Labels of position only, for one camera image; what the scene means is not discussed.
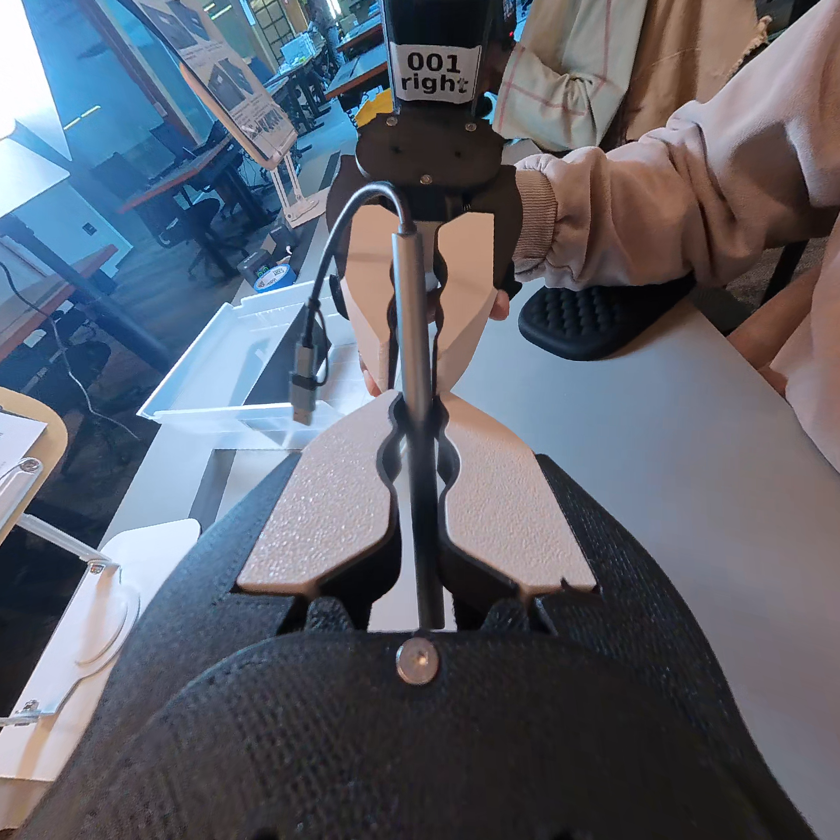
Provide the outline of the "black office chair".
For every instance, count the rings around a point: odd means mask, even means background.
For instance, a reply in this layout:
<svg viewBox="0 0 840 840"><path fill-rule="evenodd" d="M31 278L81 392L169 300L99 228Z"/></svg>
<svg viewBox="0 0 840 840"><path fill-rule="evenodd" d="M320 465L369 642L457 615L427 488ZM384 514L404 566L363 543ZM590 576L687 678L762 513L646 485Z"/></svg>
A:
<svg viewBox="0 0 840 840"><path fill-rule="evenodd" d="M196 243L196 256L186 270L191 280L198 266L207 270L215 267L226 280L235 275L222 253L222 240L213 231L213 221L221 207L218 200L208 198L184 207L173 196L160 195L150 205L154 216L153 237L159 245L172 249L185 242Z"/></svg>

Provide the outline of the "beige plaid cloth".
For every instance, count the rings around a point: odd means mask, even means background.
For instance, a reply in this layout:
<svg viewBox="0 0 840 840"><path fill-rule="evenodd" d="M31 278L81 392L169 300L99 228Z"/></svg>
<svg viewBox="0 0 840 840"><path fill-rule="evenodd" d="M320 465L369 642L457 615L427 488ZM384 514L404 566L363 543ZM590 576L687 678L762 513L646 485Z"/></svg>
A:
<svg viewBox="0 0 840 840"><path fill-rule="evenodd" d="M707 102L759 47L752 1L538 1L521 37L488 49L492 128L564 154L610 151Z"/></svg>

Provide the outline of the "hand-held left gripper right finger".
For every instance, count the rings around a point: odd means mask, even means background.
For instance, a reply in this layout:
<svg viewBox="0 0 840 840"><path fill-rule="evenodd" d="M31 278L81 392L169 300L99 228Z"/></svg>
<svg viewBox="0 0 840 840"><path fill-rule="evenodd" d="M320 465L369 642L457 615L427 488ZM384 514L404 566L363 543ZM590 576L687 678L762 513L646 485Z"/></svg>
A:
<svg viewBox="0 0 840 840"><path fill-rule="evenodd" d="M530 447L459 396L439 404L444 587L453 597L592 592L596 578Z"/></svg>

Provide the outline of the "clear plastic bin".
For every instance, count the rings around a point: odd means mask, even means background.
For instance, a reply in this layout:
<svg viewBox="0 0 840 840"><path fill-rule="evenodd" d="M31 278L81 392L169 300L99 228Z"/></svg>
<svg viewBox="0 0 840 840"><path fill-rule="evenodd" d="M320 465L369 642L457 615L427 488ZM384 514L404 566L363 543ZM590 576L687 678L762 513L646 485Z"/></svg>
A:
<svg viewBox="0 0 840 840"><path fill-rule="evenodd" d="M224 304L138 412L217 449L302 449L371 400L350 322L321 297L329 379L310 425L292 418L290 378L312 283Z"/></svg>

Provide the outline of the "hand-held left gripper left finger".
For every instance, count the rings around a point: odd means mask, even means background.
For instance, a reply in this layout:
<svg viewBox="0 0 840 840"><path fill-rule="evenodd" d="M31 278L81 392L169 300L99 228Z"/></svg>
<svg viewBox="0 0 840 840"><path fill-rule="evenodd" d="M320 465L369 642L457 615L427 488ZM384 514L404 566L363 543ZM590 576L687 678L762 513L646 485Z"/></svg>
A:
<svg viewBox="0 0 840 840"><path fill-rule="evenodd" d="M322 586L382 546L396 516L385 446L396 434L384 392L303 450L255 541L237 586L249 594L317 596Z"/></svg>

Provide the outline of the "wooden top desk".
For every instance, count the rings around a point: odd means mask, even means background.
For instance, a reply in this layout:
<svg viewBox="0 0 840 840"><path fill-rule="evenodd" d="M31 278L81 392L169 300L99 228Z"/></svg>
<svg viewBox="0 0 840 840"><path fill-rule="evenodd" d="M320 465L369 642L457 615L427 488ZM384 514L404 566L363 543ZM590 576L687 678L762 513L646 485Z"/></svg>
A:
<svg viewBox="0 0 840 840"><path fill-rule="evenodd" d="M34 331L47 328L47 318L66 302L79 302L99 328L160 373L174 361L172 353L131 319L95 283L102 268L118 254L106 245L70 265L38 239L15 215L2 218L2 256L24 271L24 283L2 290L1 360L5 361Z"/></svg>
<svg viewBox="0 0 840 840"><path fill-rule="evenodd" d="M173 196L183 207L208 198L218 200L221 208L215 219L222 213L225 205L239 207L247 217L248 231L268 225L270 216L239 173L238 169L243 160L243 154L235 143L226 138L197 156L187 157L183 162L167 167L162 173L151 178L145 177L118 153L112 154L96 166L92 173L102 186L120 200L119 213L138 214L143 226L159 245L153 237L154 216L150 213L150 202L160 195ZM222 253L234 272L234 276L229 279L232 280L236 278L237 270L229 261L228 254L246 256L245 241L241 237L222 236L214 228L214 220L213 231L221 238Z"/></svg>

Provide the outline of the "black multi-port usb hub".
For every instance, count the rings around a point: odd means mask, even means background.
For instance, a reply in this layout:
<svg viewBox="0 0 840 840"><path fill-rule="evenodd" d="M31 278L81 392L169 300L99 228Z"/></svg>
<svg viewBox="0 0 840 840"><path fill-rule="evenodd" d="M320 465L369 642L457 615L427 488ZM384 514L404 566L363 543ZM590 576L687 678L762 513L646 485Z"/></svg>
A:
<svg viewBox="0 0 840 840"><path fill-rule="evenodd" d="M442 629L445 608L438 577L434 391L423 240L414 226L401 225L392 237L392 246L418 622L422 629Z"/></svg>

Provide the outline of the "person's right hand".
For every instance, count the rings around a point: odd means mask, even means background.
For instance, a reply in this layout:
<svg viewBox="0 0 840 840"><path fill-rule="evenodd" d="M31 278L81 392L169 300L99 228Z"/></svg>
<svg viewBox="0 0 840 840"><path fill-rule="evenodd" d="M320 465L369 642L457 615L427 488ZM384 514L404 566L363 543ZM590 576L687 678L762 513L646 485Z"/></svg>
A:
<svg viewBox="0 0 840 840"><path fill-rule="evenodd" d="M504 321L508 318L510 314L510 297L508 293L504 290L499 290L497 292L497 296L492 304L492 307L489 312L489 320L491 321ZM364 360L362 359L361 355L359 354L359 363L360 369L362 372L362 377L364 381L364 386L367 392L372 397L380 396L382 390L379 388L378 384L376 383L374 377L371 375L368 367L366 366Z"/></svg>

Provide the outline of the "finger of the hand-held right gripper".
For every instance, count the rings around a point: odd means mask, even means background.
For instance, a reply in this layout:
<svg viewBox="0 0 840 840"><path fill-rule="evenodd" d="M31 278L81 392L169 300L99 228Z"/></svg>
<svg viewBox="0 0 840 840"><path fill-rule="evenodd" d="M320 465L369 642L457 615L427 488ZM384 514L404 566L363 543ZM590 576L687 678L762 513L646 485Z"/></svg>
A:
<svg viewBox="0 0 840 840"><path fill-rule="evenodd" d="M495 218L468 212L446 222L419 222L426 267L438 255L445 268L434 342L434 394L451 392L469 367L497 297Z"/></svg>
<svg viewBox="0 0 840 840"><path fill-rule="evenodd" d="M398 217L368 204L353 216L343 296L358 352L379 392L392 387L396 365L392 238Z"/></svg>

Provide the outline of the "person's right forearm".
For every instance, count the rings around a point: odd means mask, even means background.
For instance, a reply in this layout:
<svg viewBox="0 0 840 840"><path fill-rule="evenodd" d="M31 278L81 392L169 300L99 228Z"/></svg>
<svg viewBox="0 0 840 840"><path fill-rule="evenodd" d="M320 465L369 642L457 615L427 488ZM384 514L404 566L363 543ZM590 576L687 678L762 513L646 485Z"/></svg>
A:
<svg viewBox="0 0 840 840"><path fill-rule="evenodd" d="M513 269L548 286L721 286L838 219L838 2L818 2L705 102L610 152L517 164Z"/></svg>

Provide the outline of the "black bumpy wrist rest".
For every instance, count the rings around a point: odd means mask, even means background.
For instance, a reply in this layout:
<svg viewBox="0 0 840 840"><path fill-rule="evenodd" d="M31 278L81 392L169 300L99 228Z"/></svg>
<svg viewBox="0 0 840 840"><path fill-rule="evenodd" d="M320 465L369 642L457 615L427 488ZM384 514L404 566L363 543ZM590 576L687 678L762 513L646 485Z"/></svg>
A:
<svg viewBox="0 0 840 840"><path fill-rule="evenodd" d="M641 287L543 287L522 307L521 336L569 361L600 361L627 347L695 287L693 274Z"/></svg>

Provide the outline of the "instruction board on stand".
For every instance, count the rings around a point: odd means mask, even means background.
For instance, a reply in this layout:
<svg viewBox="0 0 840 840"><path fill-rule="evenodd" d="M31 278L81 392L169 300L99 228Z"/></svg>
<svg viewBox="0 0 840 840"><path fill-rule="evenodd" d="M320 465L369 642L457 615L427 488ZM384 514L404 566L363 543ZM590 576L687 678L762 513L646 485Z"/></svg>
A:
<svg viewBox="0 0 840 840"><path fill-rule="evenodd" d="M122 5L170 50L190 89L244 152L269 173L287 225L297 228L323 215L329 188L303 194L291 155L298 140L292 121L226 41L203 3Z"/></svg>

